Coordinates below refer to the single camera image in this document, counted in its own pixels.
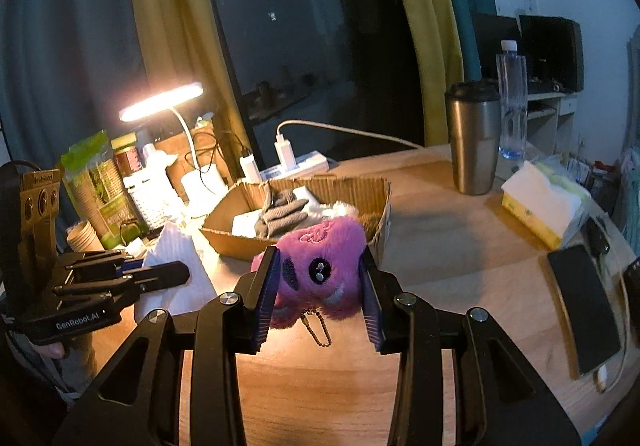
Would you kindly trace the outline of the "person left hand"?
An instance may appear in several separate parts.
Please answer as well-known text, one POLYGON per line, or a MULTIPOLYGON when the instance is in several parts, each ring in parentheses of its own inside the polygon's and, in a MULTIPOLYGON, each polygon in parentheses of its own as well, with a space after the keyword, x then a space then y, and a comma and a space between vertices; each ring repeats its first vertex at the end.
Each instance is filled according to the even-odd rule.
POLYGON ((66 355, 65 346, 61 342, 56 342, 47 345, 35 345, 32 344, 32 348, 42 357, 48 357, 51 359, 62 359, 66 355))

